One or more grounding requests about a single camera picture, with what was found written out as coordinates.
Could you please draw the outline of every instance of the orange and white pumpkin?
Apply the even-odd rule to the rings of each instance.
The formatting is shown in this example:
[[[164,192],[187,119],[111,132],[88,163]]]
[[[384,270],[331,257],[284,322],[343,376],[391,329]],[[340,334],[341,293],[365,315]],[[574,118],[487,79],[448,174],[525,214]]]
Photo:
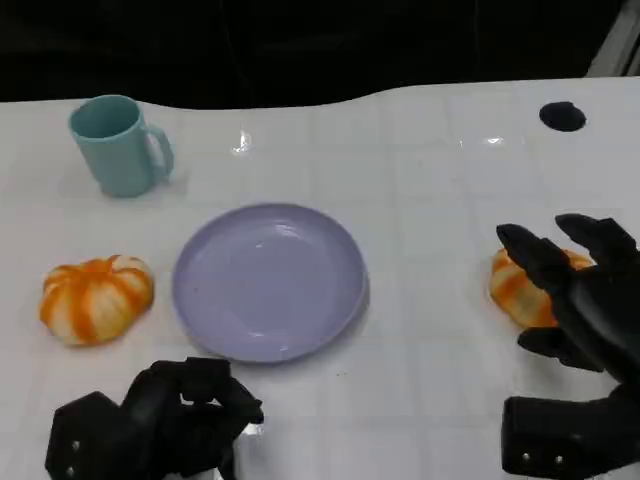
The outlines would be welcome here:
[[[576,270],[592,265],[591,260],[577,253],[564,251]],[[493,301],[523,328],[557,325],[551,313],[551,299],[536,287],[525,271],[516,265],[505,249],[493,257],[489,292]]]
[[[113,255],[53,269],[40,320],[68,345],[95,345],[122,333],[153,301],[153,277],[135,258]]]

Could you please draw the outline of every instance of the mug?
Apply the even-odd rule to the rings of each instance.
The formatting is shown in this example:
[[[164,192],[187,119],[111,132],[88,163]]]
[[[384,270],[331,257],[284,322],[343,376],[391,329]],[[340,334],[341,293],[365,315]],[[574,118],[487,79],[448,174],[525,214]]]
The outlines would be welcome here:
[[[69,128],[106,195],[141,195],[173,169],[167,136],[145,123],[140,106],[129,97],[103,95],[88,100],[71,114]],[[160,162],[154,159],[148,136],[160,145]]]

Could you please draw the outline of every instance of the plate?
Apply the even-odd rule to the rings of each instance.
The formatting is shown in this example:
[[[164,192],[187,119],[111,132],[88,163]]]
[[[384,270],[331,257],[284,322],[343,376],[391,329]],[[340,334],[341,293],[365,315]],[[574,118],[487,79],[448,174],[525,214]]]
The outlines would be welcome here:
[[[245,362],[282,362],[327,344],[364,313],[368,288],[351,235],[316,210],[288,204],[212,220],[173,272],[173,301],[189,336]]]

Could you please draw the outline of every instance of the table surface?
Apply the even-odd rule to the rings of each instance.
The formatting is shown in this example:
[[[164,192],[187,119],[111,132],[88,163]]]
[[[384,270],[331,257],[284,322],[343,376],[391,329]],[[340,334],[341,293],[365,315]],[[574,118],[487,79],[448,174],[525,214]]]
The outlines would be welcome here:
[[[538,120],[561,100],[585,112],[585,128],[560,133]],[[172,268],[202,224],[254,202],[340,221],[365,256],[372,303],[355,329],[302,361],[234,365],[267,415],[262,435],[241,438],[242,478],[510,478],[500,468],[507,396],[587,400],[614,385],[517,348],[487,280],[498,223],[569,246],[553,218],[577,211],[613,216],[640,237],[638,80],[422,86],[273,110],[144,105],[177,167],[133,200],[98,191],[66,127],[78,103],[0,105],[3,479],[48,478],[56,407],[93,390],[120,402],[153,361],[198,353],[171,305]],[[119,341],[63,347],[38,321],[44,275],[113,253],[149,263],[155,304]]]

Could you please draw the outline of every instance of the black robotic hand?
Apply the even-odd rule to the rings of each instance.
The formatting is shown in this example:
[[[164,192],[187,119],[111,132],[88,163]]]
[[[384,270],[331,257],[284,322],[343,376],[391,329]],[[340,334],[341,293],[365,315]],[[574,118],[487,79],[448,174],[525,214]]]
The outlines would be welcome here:
[[[640,253],[614,220],[578,214],[558,226],[597,265],[574,270],[564,252],[518,225],[500,225],[509,256],[552,301],[558,328],[529,329],[518,343],[563,365],[618,382],[609,397],[505,402],[502,465],[532,477],[584,479],[640,460]]]
[[[217,468],[235,480],[233,442],[264,420],[229,362],[159,361],[121,406],[93,392],[56,410],[45,467],[53,480],[161,480]]]

